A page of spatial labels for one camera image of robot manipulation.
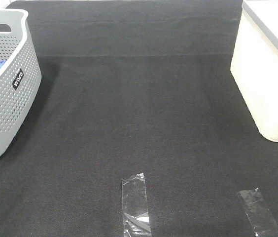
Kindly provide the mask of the cream storage box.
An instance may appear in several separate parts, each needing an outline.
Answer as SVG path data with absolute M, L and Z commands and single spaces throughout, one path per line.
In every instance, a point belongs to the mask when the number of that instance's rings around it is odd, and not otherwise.
M 278 51 L 245 10 L 230 71 L 260 134 L 278 142 Z

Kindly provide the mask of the clear tape strip centre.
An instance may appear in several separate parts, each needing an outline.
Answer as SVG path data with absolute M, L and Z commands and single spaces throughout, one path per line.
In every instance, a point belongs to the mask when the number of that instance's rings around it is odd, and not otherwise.
M 122 181 L 122 217 L 125 237 L 152 236 L 143 173 Z

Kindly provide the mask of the clear tape strip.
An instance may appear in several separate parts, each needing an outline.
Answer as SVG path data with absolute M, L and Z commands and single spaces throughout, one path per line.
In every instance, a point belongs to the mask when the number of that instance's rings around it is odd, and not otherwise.
M 237 196 L 255 237 L 278 237 L 278 225 L 259 188 L 242 190 Z
M 143 173 L 122 181 L 122 217 L 125 237 L 152 236 Z

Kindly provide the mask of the grey perforated laundry basket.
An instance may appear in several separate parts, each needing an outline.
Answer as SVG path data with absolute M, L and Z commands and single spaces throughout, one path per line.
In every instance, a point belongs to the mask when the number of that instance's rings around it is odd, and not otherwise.
M 0 156 L 25 120 L 41 83 L 41 71 L 23 9 L 0 9 Z

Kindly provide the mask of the clear tape strip right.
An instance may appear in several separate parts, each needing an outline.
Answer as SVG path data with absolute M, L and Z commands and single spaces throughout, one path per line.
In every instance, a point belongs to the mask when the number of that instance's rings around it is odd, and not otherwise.
M 278 225 L 259 188 L 242 190 L 237 196 L 255 237 L 278 237 Z

